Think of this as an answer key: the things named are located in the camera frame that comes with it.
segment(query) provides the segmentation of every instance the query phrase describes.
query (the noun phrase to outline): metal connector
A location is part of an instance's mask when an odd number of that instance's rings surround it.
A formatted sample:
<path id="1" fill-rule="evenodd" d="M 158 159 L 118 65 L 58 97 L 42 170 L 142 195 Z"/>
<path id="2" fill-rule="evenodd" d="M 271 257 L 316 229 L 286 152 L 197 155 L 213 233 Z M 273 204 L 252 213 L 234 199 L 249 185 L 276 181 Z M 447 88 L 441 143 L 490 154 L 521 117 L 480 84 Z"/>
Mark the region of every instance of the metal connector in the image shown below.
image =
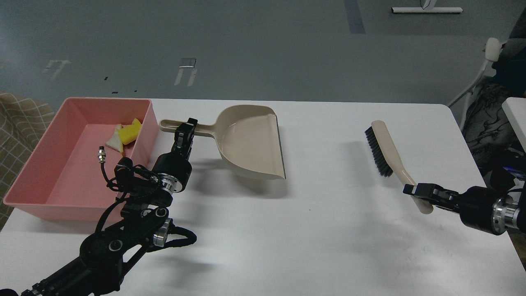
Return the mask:
<path id="1" fill-rule="evenodd" d="M 174 176 L 160 173 L 158 174 L 161 180 L 161 189 L 172 194 L 183 190 L 183 185 Z"/>
<path id="2" fill-rule="evenodd" d="M 105 163 L 106 162 L 106 151 L 104 151 L 104 146 L 99 147 L 99 163 Z"/>
<path id="3" fill-rule="evenodd" d="M 164 247 L 164 244 L 166 243 L 166 240 L 168 239 L 168 229 L 170 228 L 170 224 L 172 222 L 171 218 L 166 219 L 166 221 L 163 223 L 163 226 L 157 230 L 157 232 L 154 233 L 154 239 L 153 243 L 154 245 L 158 247 Z"/>

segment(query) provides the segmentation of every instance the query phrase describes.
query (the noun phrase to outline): gray floor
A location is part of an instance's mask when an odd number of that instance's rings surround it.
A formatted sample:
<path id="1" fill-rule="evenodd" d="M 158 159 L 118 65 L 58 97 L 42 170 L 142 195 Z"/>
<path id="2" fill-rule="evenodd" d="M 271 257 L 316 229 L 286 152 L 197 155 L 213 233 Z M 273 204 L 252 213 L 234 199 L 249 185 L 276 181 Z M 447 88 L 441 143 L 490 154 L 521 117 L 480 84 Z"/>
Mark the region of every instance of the gray floor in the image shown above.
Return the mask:
<path id="1" fill-rule="evenodd" d="M 55 110 L 70 96 L 446 103 L 526 1 L 392 6 L 419 1 L 1 2 L 0 90 Z M 191 70 L 174 85 L 182 57 L 197 59 L 191 86 Z"/>

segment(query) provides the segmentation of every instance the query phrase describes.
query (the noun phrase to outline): black bristles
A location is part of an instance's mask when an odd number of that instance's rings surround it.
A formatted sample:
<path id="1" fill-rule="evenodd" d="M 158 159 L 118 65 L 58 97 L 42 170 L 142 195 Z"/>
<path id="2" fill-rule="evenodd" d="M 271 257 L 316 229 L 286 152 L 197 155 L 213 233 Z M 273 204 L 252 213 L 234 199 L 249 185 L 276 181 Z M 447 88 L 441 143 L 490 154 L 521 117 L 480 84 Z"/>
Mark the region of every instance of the black bristles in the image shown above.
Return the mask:
<path id="1" fill-rule="evenodd" d="M 367 142 L 369 142 L 369 146 L 371 147 L 372 157 L 375 160 L 378 172 L 380 172 L 380 175 L 384 177 L 391 176 L 393 174 L 393 170 L 389 164 L 387 164 L 385 157 L 383 157 L 382 150 L 378 145 L 378 140 L 376 140 L 375 132 L 372 130 L 372 127 L 365 131 L 365 136 L 367 137 Z"/>

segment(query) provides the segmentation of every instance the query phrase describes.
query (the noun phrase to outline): screw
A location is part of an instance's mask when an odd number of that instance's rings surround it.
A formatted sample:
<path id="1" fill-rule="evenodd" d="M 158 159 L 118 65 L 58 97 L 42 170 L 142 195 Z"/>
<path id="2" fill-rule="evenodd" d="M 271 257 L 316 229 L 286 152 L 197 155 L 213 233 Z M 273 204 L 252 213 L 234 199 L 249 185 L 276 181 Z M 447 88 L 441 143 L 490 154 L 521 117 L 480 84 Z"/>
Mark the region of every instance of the screw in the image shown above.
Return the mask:
<path id="1" fill-rule="evenodd" d="M 151 209 L 145 209 L 140 213 L 140 217 L 144 218 L 146 215 L 148 215 L 151 212 Z"/>
<path id="2" fill-rule="evenodd" d="M 123 242 L 121 240 L 114 240 L 109 243 L 108 249 L 112 252 L 116 252 L 123 247 Z"/>
<path id="3" fill-rule="evenodd" d="M 166 209 L 165 208 L 157 208 L 157 210 L 155 211 L 155 216 L 157 217 L 164 217 L 166 216 Z"/>

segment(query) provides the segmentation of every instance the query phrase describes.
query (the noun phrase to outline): white table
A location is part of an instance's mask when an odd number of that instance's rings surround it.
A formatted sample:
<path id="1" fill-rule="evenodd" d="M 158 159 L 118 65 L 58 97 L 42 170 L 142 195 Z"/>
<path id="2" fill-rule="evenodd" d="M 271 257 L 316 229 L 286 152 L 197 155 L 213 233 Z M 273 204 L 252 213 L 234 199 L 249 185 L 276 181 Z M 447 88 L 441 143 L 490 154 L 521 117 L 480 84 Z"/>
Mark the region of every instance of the white table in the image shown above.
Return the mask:
<path id="1" fill-rule="evenodd" d="M 186 190 L 170 216 L 198 241 L 146 254 L 118 295 L 521 295 L 526 277 L 509 237 L 421 214 L 395 176 L 379 175 L 364 131 L 387 123 L 417 182 L 459 192 L 483 180 L 445 106 L 383 103 L 153 100 L 158 120 L 211 124 L 235 104 L 268 105 L 280 126 L 287 180 L 225 169 L 196 137 Z M 167 152 L 160 133 L 150 159 Z M 0 233 L 0 287 L 18 292 L 78 256 L 93 223 L 15 210 Z"/>
<path id="2" fill-rule="evenodd" d="M 526 149 L 526 99 L 523 97 L 509 97 L 502 104 L 506 117 L 519 138 L 521 145 Z"/>

